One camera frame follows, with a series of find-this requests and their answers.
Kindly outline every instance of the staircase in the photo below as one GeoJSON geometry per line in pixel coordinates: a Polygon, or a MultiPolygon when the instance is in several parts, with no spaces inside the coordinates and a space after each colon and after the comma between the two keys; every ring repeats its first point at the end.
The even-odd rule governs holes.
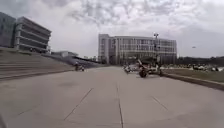
{"type": "Polygon", "coordinates": [[[0,49],[0,80],[71,71],[71,65],[40,54],[0,49]]]}

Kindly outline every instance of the motorcyclist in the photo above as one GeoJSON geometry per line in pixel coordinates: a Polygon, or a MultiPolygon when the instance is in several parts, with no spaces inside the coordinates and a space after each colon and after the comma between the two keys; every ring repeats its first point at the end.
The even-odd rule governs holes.
{"type": "Polygon", "coordinates": [[[79,63],[75,62],[75,70],[78,71],[78,69],[79,69],[79,63]]]}
{"type": "Polygon", "coordinates": [[[160,62],[156,62],[156,71],[159,73],[160,76],[162,76],[162,70],[161,70],[161,63],[160,62]]]}

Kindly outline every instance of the building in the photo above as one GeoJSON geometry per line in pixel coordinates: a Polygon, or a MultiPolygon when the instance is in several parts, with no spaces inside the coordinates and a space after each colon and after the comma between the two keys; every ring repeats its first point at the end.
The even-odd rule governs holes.
{"type": "Polygon", "coordinates": [[[175,63],[176,47],[175,40],[99,34],[98,59],[107,64],[124,64],[130,59],[158,55],[162,63],[175,63]]]}
{"type": "Polygon", "coordinates": [[[13,47],[15,18],[0,12],[0,46],[13,47]]]}
{"type": "Polygon", "coordinates": [[[18,18],[15,28],[15,48],[39,53],[48,51],[51,31],[25,18],[18,18]]]}
{"type": "Polygon", "coordinates": [[[51,54],[53,54],[53,55],[59,55],[59,56],[62,56],[62,57],[68,57],[68,56],[78,57],[78,54],[77,53],[69,52],[69,51],[52,52],[51,54]]]}

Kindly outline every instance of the white building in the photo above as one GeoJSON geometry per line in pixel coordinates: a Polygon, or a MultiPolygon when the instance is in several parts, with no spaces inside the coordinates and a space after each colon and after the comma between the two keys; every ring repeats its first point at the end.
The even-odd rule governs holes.
{"type": "Polygon", "coordinates": [[[99,34],[98,48],[99,61],[107,64],[123,64],[130,58],[155,55],[160,57],[162,63],[175,63],[177,57],[176,41],[161,38],[99,34]]]}

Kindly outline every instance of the cloudy sky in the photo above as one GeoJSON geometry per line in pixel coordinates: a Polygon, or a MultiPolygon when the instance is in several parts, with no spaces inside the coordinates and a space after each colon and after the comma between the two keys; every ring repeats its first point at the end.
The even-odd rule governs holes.
{"type": "Polygon", "coordinates": [[[224,0],[0,0],[52,30],[53,50],[96,56],[98,34],[175,39],[179,56],[224,56],[224,0]]]}

